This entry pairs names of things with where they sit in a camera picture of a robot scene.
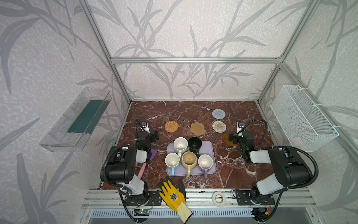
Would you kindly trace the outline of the round woven rattan coaster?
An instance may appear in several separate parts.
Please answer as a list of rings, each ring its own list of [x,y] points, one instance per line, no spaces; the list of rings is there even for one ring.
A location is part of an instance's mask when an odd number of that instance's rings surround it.
[[[165,130],[168,133],[174,133],[179,129],[179,124],[176,121],[169,121],[165,124]]]

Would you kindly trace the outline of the white speckled mug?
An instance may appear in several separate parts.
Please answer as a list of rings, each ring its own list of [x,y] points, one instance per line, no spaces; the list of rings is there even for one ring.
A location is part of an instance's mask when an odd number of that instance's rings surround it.
[[[188,151],[188,141],[184,137],[176,138],[173,145],[179,158],[181,158],[182,155]]]

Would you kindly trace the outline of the cork paw shaped coaster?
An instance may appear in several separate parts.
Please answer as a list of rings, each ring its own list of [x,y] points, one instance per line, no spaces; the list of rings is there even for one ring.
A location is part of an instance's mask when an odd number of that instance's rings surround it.
[[[202,123],[195,122],[191,124],[190,132],[196,137],[200,137],[206,133],[205,126]]]

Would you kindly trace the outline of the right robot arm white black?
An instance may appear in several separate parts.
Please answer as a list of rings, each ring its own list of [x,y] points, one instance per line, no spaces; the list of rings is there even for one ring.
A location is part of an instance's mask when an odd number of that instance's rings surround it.
[[[316,181],[319,167],[307,152],[292,146],[273,146],[256,150],[250,131],[230,133],[228,140],[241,148],[244,161],[254,164],[270,164],[273,174],[252,185],[251,200],[279,194],[290,189],[304,188]]]

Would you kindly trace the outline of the multicolour woven round coaster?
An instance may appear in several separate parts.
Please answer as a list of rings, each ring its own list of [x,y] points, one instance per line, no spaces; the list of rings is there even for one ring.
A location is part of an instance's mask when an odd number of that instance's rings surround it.
[[[222,121],[215,121],[212,124],[212,128],[217,133],[224,133],[227,130],[227,126]]]

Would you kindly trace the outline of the brown wooden round coaster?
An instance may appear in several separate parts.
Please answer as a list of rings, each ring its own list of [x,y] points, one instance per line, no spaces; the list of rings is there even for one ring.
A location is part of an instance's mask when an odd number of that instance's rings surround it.
[[[222,140],[224,142],[224,144],[227,146],[227,147],[235,147],[237,146],[236,144],[234,144],[233,142],[229,141],[229,133],[225,133],[222,137]]]

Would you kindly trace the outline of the grey blue round coaster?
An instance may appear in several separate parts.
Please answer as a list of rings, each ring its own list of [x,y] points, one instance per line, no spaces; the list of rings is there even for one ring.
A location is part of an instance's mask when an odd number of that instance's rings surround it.
[[[215,109],[212,111],[212,116],[215,119],[224,119],[226,116],[226,113],[222,109]]]

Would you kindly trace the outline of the black mug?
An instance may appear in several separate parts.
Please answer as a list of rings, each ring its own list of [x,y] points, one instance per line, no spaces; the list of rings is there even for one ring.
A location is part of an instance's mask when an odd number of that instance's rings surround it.
[[[198,137],[192,137],[188,140],[189,150],[190,152],[193,152],[197,156],[197,158],[200,157],[199,151],[201,149],[201,146],[202,146],[202,141]]]

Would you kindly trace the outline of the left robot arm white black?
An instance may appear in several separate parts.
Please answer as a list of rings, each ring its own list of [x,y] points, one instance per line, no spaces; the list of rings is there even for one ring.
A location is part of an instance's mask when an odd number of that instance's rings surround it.
[[[158,131],[141,131],[137,134],[135,146],[113,146],[102,166],[101,181],[117,187],[122,196],[149,199],[148,186],[135,175],[135,168],[137,163],[148,163],[154,158],[155,151],[151,145],[158,139]]]

